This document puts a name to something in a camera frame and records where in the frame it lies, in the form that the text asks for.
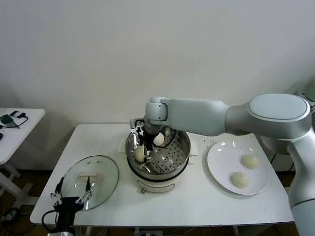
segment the white plate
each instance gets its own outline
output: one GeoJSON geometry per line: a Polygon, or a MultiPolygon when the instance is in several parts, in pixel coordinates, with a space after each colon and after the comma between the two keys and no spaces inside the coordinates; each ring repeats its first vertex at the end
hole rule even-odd
{"type": "Polygon", "coordinates": [[[245,167],[242,163],[242,157],[246,154],[253,154],[259,158],[253,148],[242,145],[242,143],[218,143],[208,153],[208,167],[213,177],[224,188],[241,195],[254,195],[264,189],[268,176],[261,158],[259,158],[257,168],[245,167]],[[250,177],[249,186],[238,188],[232,183],[231,176],[236,172],[244,172],[250,177]]]}

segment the cable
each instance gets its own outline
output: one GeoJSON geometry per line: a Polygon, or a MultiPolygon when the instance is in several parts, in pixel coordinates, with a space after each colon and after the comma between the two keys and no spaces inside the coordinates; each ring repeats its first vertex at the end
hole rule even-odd
{"type": "Polygon", "coordinates": [[[168,143],[167,143],[166,145],[164,145],[164,146],[158,146],[158,145],[155,145],[154,143],[153,143],[153,145],[156,146],[157,148],[166,148],[166,147],[169,146],[169,145],[171,144],[171,142],[174,140],[175,135],[176,135],[176,130],[174,130],[174,134],[173,134],[172,138],[171,138],[171,139],[168,141],[168,143]]]}
{"type": "MultiPolygon", "coordinates": [[[[291,165],[290,169],[288,170],[288,172],[292,170],[293,166],[294,166],[294,162],[292,163],[292,165],[291,165]]],[[[280,182],[281,182],[286,176],[287,176],[287,174],[285,174],[285,175],[280,179],[280,182]]]]}
{"type": "Polygon", "coordinates": [[[99,232],[96,234],[96,236],[105,236],[107,233],[107,230],[108,230],[108,227],[106,228],[105,233],[99,232]]]}
{"type": "Polygon", "coordinates": [[[21,215],[20,210],[16,207],[12,207],[12,208],[6,210],[4,214],[2,214],[2,198],[0,196],[0,216],[1,216],[1,219],[4,218],[4,220],[2,220],[3,229],[2,229],[1,235],[3,235],[4,230],[7,230],[8,233],[10,233],[12,235],[23,235],[23,234],[30,232],[32,229],[34,229],[36,227],[36,225],[33,225],[30,229],[28,229],[24,232],[20,232],[20,233],[12,232],[9,228],[13,224],[15,224],[18,220],[20,220],[21,218],[23,218],[24,216],[27,216],[29,214],[30,213],[24,213],[22,216],[20,216],[21,215]]]}
{"type": "Polygon", "coordinates": [[[28,121],[28,119],[29,119],[27,116],[24,116],[24,117],[26,118],[26,120],[23,121],[22,123],[18,124],[18,125],[10,126],[10,127],[0,125],[0,128],[16,128],[16,127],[19,127],[19,126],[21,126],[22,124],[24,124],[26,121],[28,121]]]}
{"type": "Polygon", "coordinates": [[[1,236],[7,236],[7,235],[9,234],[9,231],[7,230],[6,235],[3,235],[3,233],[4,233],[5,230],[6,230],[6,228],[4,228],[4,229],[2,230],[1,236]]]}
{"type": "Polygon", "coordinates": [[[190,231],[192,231],[192,230],[194,230],[196,227],[194,227],[194,228],[192,228],[192,229],[190,229],[190,230],[188,230],[188,231],[186,231],[183,235],[179,235],[179,234],[172,234],[172,233],[170,233],[169,235],[167,235],[167,236],[185,236],[186,234],[188,234],[190,231]]]}
{"type": "Polygon", "coordinates": [[[277,155],[277,154],[275,153],[274,156],[272,157],[271,161],[270,161],[270,164],[272,164],[272,162],[274,161],[276,155],[277,155]]]}
{"type": "Polygon", "coordinates": [[[45,229],[47,229],[49,232],[51,232],[52,230],[47,227],[47,225],[46,225],[45,222],[44,222],[44,219],[45,219],[45,216],[46,216],[46,215],[48,215],[48,214],[50,214],[50,213],[53,213],[53,212],[56,212],[56,211],[55,211],[55,210],[49,210],[48,212],[46,212],[45,214],[43,214],[43,216],[41,217],[41,224],[42,224],[43,227],[44,227],[45,229]]]}
{"type": "Polygon", "coordinates": [[[277,234],[279,234],[279,236],[282,236],[282,234],[280,234],[279,230],[277,230],[277,228],[275,226],[273,226],[273,228],[275,229],[275,231],[277,232],[277,234]]]}
{"type": "Polygon", "coordinates": [[[174,229],[172,232],[170,232],[169,234],[171,235],[172,233],[174,233],[176,230],[178,230],[179,228],[174,229]]]}
{"type": "Polygon", "coordinates": [[[186,233],[184,233],[183,236],[185,236],[186,234],[188,234],[190,231],[194,230],[195,228],[192,228],[192,229],[186,231],[186,233]]]}
{"type": "Polygon", "coordinates": [[[134,122],[134,127],[137,127],[137,123],[138,123],[139,121],[142,122],[142,123],[144,122],[143,119],[136,119],[136,121],[134,122]]]}

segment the glass lid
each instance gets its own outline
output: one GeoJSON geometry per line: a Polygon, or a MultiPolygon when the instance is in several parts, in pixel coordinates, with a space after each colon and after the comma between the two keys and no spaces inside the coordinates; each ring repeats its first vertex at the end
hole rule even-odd
{"type": "Polygon", "coordinates": [[[77,162],[64,175],[62,197],[82,197],[90,177],[92,196],[82,210],[104,203],[114,192],[119,178],[116,163],[107,156],[89,156],[77,162]]]}

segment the floor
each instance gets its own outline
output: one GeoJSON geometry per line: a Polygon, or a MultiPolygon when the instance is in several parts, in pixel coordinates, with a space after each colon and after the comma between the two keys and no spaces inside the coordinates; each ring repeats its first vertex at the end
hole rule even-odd
{"type": "MultiPolygon", "coordinates": [[[[23,187],[26,182],[33,182],[34,187],[32,188],[30,195],[31,196],[40,196],[41,191],[45,187],[45,184],[50,176],[50,173],[43,172],[22,172],[21,177],[15,179],[13,182],[19,187],[23,187]]],[[[290,187],[290,184],[293,180],[293,175],[289,174],[286,176],[279,175],[280,179],[283,178],[282,183],[284,187],[290,187]]],[[[11,207],[14,203],[14,198],[7,192],[1,197],[2,213],[11,207]]],[[[22,206],[21,213],[30,213],[32,211],[32,206],[22,206]]],[[[25,215],[20,220],[18,220],[9,230],[13,233],[21,233],[30,229],[33,224],[30,222],[30,215],[25,215]]],[[[240,232],[246,230],[247,227],[239,227],[240,232]]],[[[191,228],[158,228],[158,229],[147,229],[147,230],[163,230],[163,235],[167,236],[170,233],[173,233],[178,236],[182,236],[190,230],[191,228]]],[[[81,230],[82,235],[84,235],[85,228],[77,228],[78,231],[81,230]]],[[[106,228],[93,228],[91,236],[105,236],[104,232],[106,228]]],[[[109,228],[106,232],[106,236],[130,236],[134,231],[134,228],[109,228]]],[[[23,234],[25,236],[44,236],[48,232],[41,226],[37,225],[30,232],[23,234]]],[[[7,230],[1,231],[1,236],[13,235],[7,232],[7,230]]],[[[234,236],[232,227],[206,227],[206,228],[196,228],[189,231],[185,236],[234,236]]],[[[298,236],[296,227],[294,223],[287,224],[278,224],[274,225],[259,236],[298,236]]]]}

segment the stainless steel steamer basket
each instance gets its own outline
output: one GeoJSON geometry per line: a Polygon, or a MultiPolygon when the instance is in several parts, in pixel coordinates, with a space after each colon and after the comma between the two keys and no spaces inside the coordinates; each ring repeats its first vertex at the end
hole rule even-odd
{"type": "Polygon", "coordinates": [[[188,164],[190,140],[187,133],[169,126],[165,126],[161,133],[164,135],[164,143],[160,147],[154,147],[152,159],[145,163],[139,163],[134,158],[134,151],[139,145],[137,134],[131,132],[126,141],[130,168],[136,175],[148,181],[171,180],[177,177],[188,164]]]}

